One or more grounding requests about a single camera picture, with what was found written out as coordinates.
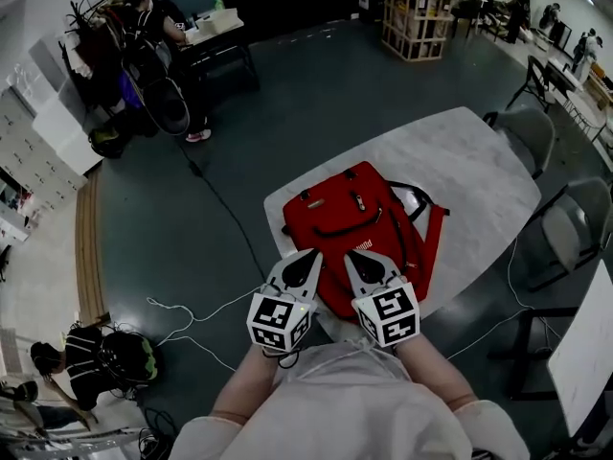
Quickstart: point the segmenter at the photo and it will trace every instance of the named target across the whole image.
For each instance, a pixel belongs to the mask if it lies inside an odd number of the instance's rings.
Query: white sneaker
[[[209,138],[211,138],[211,130],[203,129],[199,133],[190,133],[185,138],[185,141],[189,143],[197,143],[197,142],[203,142],[204,140],[208,140]]]

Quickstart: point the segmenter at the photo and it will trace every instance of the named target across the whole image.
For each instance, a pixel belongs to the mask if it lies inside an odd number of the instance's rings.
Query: white shirt
[[[187,423],[170,460],[464,460],[483,450],[486,458],[530,458],[495,403],[452,413],[396,358],[346,342],[302,352],[245,426],[210,417]]]

